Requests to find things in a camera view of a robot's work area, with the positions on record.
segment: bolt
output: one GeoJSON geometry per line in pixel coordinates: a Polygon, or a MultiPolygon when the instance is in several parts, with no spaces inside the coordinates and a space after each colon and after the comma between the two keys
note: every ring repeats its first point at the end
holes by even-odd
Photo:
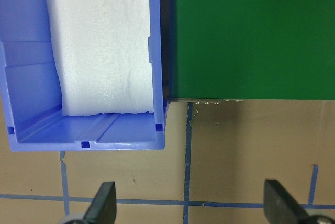
{"type": "Polygon", "coordinates": [[[319,217],[317,222],[318,224],[331,224],[330,220],[325,217],[319,217]]]}

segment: white packing foam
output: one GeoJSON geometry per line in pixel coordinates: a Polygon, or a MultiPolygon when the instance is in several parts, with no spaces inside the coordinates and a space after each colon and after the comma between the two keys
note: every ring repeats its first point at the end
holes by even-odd
{"type": "Polygon", "coordinates": [[[149,0],[47,0],[63,115],[153,112],[149,0]]]}

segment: black object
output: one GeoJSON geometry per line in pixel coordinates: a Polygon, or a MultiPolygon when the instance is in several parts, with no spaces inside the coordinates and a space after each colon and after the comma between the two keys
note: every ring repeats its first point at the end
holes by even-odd
{"type": "Polygon", "coordinates": [[[323,215],[310,216],[278,180],[265,180],[263,202],[270,224],[335,224],[323,215]]]}
{"type": "Polygon", "coordinates": [[[66,224],[113,224],[116,219],[116,190],[114,182],[104,182],[82,220],[66,224]]]}

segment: blue plastic bin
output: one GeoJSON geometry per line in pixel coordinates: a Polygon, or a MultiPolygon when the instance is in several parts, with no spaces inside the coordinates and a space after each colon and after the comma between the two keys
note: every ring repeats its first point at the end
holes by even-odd
{"type": "Polygon", "coordinates": [[[163,149],[160,0],[150,0],[154,113],[62,116],[46,0],[0,0],[0,86],[13,151],[163,149]]]}

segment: square hole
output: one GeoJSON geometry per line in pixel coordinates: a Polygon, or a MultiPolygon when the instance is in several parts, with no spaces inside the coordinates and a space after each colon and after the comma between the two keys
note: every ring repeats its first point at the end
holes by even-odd
{"type": "Polygon", "coordinates": [[[14,127],[13,126],[8,126],[7,127],[8,134],[15,134],[14,133],[14,127]]]}
{"type": "Polygon", "coordinates": [[[90,148],[90,143],[88,141],[82,141],[82,148],[90,148]]]}
{"type": "Polygon", "coordinates": [[[163,131],[163,124],[156,124],[156,131],[163,131]]]}

